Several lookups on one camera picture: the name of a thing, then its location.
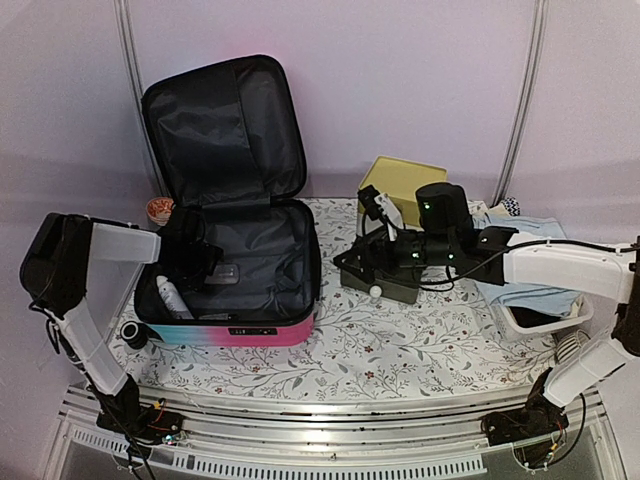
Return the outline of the pink and teal kids suitcase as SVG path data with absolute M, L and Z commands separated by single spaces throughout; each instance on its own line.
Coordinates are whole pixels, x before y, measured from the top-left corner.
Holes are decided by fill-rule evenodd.
M 226 60 L 149 87 L 146 131 L 177 207 L 196 210 L 235 285 L 176 286 L 193 320 L 171 317 L 143 268 L 133 305 L 168 344 L 290 347 L 314 327 L 321 254 L 311 209 L 298 198 L 307 163 L 281 64 L 267 55 Z

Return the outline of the pale blue garment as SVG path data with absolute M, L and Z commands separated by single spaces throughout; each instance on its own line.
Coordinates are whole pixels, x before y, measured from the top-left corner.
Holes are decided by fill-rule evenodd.
M 474 227 L 484 229 L 488 226 L 515 228 L 521 233 L 534 236 L 562 238 L 566 234 L 555 218 L 535 218 L 527 216 L 509 216 L 505 211 L 490 210 L 484 202 L 469 203 L 469 211 Z M 476 282 L 477 289 L 491 305 L 506 307 L 524 307 L 541 313 L 566 317 L 572 304 L 580 293 L 562 288 L 537 284 L 507 283 L 504 286 Z

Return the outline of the black garment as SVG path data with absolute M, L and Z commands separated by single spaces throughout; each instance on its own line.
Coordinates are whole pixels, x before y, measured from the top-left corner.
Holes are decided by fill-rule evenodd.
M 563 317 L 541 313 L 523 307 L 510 307 L 515 323 L 521 328 L 536 328 L 563 321 Z

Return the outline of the yellow and white storage box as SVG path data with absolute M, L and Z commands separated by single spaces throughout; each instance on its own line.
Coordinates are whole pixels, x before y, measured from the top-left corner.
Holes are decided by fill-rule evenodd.
M 387 156 L 379 156 L 363 178 L 359 189 L 373 185 L 380 193 L 386 193 L 401 211 L 404 228 L 419 227 L 419 210 L 415 191 L 425 185 L 447 180 L 446 169 L 437 166 L 412 162 Z M 363 207 L 358 204 L 356 239 L 352 247 L 362 247 L 362 238 L 358 235 Z M 378 238 L 379 230 L 384 226 L 379 221 L 367 219 L 367 235 Z M 419 287 L 415 285 L 409 273 L 402 273 L 398 281 L 385 277 L 381 272 L 373 272 L 373 282 L 361 282 L 347 272 L 340 270 L 340 282 L 343 287 L 352 288 L 369 294 L 372 298 L 387 298 L 405 304 L 416 302 Z

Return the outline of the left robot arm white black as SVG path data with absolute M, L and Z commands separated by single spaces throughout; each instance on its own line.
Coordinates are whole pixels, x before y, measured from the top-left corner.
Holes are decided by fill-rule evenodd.
M 117 362 L 92 318 L 88 276 L 92 261 L 157 264 L 178 285 L 201 287 L 222 259 L 205 239 L 200 214 L 177 207 L 159 231 L 88 215 L 47 214 L 20 267 L 30 310 L 47 318 L 50 341 L 85 376 L 103 412 L 102 422 L 143 436 L 152 421 L 135 380 Z

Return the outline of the white plastic mesh basket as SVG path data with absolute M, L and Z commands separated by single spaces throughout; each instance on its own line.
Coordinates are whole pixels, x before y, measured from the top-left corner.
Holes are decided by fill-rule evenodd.
M 589 298 L 581 295 L 566 317 L 541 313 L 524 307 L 491 306 L 498 335 L 507 342 L 538 338 L 590 321 L 594 307 Z

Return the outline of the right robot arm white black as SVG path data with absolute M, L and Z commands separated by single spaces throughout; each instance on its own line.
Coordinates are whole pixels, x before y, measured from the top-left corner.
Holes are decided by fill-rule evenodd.
M 477 229 L 463 187 L 448 182 L 424 185 L 415 197 L 420 227 L 407 229 L 387 195 L 373 186 L 359 191 L 363 217 L 382 225 L 361 232 L 350 249 L 334 257 L 343 280 L 355 280 L 365 292 L 379 288 L 381 296 L 389 298 L 389 284 L 416 292 L 431 284 L 422 277 L 426 268 L 448 267 L 455 271 L 452 282 L 531 284 L 616 301 L 614 324 L 544 371 L 523 407 L 481 420 L 491 444 L 567 428 L 566 406 L 639 355 L 638 243 L 608 246 L 535 236 L 511 227 Z

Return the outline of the clear plastic travel case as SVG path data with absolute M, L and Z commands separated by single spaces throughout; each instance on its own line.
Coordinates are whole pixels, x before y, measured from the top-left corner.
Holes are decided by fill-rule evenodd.
M 205 278 L 204 283 L 206 285 L 235 285 L 239 279 L 240 272 L 236 264 L 219 263 L 213 273 Z

